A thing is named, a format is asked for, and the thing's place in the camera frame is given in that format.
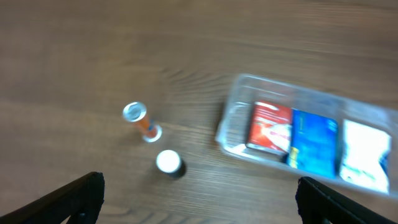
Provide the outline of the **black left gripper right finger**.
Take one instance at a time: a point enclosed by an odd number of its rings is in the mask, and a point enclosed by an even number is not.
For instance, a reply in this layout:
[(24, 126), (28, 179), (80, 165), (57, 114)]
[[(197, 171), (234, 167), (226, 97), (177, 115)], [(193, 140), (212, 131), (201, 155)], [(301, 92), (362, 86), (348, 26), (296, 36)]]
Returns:
[(311, 177), (301, 177), (295, 194), (303, 224), (395, 224)]

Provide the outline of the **red medicine box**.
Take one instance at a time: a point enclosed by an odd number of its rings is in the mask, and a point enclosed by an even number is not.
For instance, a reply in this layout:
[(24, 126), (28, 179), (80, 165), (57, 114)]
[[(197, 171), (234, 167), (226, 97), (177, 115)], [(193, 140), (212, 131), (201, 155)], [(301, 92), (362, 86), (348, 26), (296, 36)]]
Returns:
[(256, 101), (246, 146), (281, 156), (288, 154), (292, 138), (292, 114), (292, 108)]

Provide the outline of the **white medicine box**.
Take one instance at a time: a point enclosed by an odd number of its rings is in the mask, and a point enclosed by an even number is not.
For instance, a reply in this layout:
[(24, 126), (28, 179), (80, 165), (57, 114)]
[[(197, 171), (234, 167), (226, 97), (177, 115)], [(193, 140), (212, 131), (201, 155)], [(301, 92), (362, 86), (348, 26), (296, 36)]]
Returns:
[(385, 131), (344, 120), (339, 176), (348, 183), (388, 194), (391, 143), (392, 137)]

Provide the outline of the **clear plastic container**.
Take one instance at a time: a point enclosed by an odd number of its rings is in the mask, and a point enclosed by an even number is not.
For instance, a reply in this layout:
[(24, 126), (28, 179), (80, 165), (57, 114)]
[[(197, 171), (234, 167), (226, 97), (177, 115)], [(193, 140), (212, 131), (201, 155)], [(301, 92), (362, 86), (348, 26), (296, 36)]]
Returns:
[[(286, 155), (271, 154), (246, 146), (254, 103), (268, 101), (278, 105), (317, 114), (334, 119), (338, 123), (338, 143), (335, 159), (335, 178), (327, 178), (310, 172), (292, 168), (287, 164)], [(344, 181), (340, 176), (343, 157), (343, 121), (357, 123), (380, 129), (392, 137), (388, 156), (389, 193), (384, 194)], [(245, 161), (255, 162), (298, 175), (307, 175), (318, 180), (342, 185), (352, 189), (371, 192), (386, 197), (397, 197), (397, 111), (385, 107), (356, 101), (350, 98), (311, 90), (301, 86), (277, 82), (250, 74), (242, 74), (233, 83), (226, 100), (216, 141), (227, 154)]]

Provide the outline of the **blue lozenge box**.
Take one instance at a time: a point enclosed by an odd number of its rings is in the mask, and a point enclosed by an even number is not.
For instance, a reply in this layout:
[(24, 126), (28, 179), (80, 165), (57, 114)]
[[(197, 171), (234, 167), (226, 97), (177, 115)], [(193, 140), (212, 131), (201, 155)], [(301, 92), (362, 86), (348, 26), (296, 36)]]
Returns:
[(289, 166), (333, 179), (337, 143), (338, 123), (334, 119), (293, 110)]

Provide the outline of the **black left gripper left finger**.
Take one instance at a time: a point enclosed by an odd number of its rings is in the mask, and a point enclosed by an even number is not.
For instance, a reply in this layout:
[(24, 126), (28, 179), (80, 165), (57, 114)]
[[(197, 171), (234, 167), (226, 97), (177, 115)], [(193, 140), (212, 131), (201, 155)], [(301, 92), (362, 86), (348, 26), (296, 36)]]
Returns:
[(104, 203), (105, 181), (90, 172), (1, 217), (1, 223), (96, 223)]

